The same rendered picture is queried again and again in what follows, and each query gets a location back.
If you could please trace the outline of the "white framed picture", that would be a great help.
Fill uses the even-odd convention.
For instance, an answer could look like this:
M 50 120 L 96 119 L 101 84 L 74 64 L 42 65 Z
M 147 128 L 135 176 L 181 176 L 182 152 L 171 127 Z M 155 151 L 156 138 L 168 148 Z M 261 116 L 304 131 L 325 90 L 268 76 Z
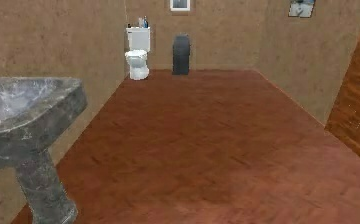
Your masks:
M 189 11 L 190 5 L 190 0 L 170 0 L 170 10 L 174 12 Z

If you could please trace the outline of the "brown wooden door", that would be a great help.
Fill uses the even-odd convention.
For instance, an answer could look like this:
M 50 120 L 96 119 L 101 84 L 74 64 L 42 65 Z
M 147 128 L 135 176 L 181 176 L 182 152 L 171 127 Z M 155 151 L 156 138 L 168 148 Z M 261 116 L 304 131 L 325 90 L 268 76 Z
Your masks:
M 360 157 L 360 37 L 325 129 Z

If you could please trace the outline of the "grey marble pedestal sink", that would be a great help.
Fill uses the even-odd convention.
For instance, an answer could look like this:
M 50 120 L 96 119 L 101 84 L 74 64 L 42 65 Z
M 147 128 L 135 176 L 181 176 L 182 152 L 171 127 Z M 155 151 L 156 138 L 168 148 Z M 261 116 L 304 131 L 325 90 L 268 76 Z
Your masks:
M 0 169 L 11 167 L 32 224 L 73 224 L 78 210 L 48 148 L 87 106 L 73 77 L 0 77 Z

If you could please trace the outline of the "black metal trash can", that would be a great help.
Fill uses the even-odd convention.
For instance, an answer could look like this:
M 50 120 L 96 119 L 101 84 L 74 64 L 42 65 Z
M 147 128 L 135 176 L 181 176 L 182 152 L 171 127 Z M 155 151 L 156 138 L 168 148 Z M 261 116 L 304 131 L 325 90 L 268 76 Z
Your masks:
M 189 73 L 190 39 L 187 34 L 179 34 L 173 43 L 173 74 Z

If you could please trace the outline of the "white toilet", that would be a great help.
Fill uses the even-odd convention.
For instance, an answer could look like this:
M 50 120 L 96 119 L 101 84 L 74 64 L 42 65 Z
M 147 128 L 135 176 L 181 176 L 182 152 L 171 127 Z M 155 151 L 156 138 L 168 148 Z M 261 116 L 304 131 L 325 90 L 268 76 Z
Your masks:
M 129 66 L 129 77 L 132 80 L 143 80 L 149 75 L 147 65 L 148 53 L 150 52 L 150 29 L 141 27 L 129 27 L 126 29 L 128 50 L 125 58 Z

